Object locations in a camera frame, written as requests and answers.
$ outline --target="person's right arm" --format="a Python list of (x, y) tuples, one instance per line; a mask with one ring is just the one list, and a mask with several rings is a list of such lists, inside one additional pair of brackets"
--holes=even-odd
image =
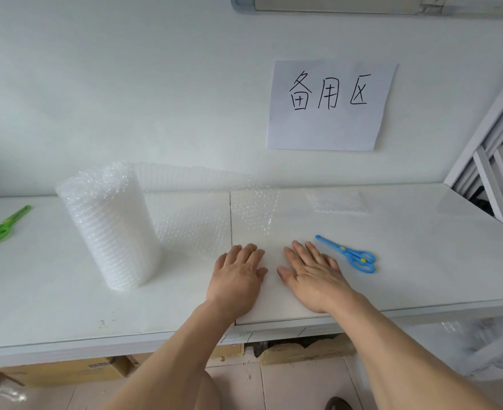
[(278, 274), (309, 310), (329, 313), (350, 337), (371, 382), (380, 410), (500, 409), (360, 293), (351, 289), (337, 261), (311, 242), (284, 248), (292, 269)]

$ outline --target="green scissors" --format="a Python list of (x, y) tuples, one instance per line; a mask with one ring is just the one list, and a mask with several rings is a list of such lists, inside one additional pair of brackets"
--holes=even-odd
[(0, 242), (9, 237), (11, 232), (12, 225), (15, 224), (18, 220), (22, 218), (22, 216), (29, 212), (33, 207), (32, 206), (24, 206), (16, 213), (12, 214), (8, 219), (3, 220), (0, 224)]

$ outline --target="shoe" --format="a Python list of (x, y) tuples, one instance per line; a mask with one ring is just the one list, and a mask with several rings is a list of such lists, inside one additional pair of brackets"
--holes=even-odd
[(352, 407), (340, 397), (331, 397), (325, 406), (325, 410), (352, 410)]

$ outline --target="tiled floor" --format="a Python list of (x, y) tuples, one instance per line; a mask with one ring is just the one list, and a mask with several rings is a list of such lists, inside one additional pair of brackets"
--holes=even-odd
[[(323, 410), (332, 396), (354, 410), (377, 410), (361, 383), (354, 357), (261, 366), (253, 356), (209, 363), (222, 397), (223, 410)], [(0, 410), (97, 410), (124, 380), (26, 391), (27, 400), (12, 402), (0, 395)], [(503, 380), (478, 383), (503, 407)], [(10, 382), (2, 386), (17, 387)]]

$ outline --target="person's left hand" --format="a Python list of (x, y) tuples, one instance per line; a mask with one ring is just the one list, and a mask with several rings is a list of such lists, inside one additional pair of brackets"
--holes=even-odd
[(268, 270), (257, 269), (264, 250), (255, 244), (233, 246), (215, 262), (206, 302), (214, 303), (230, 321), (246, 315), (255, 304)]

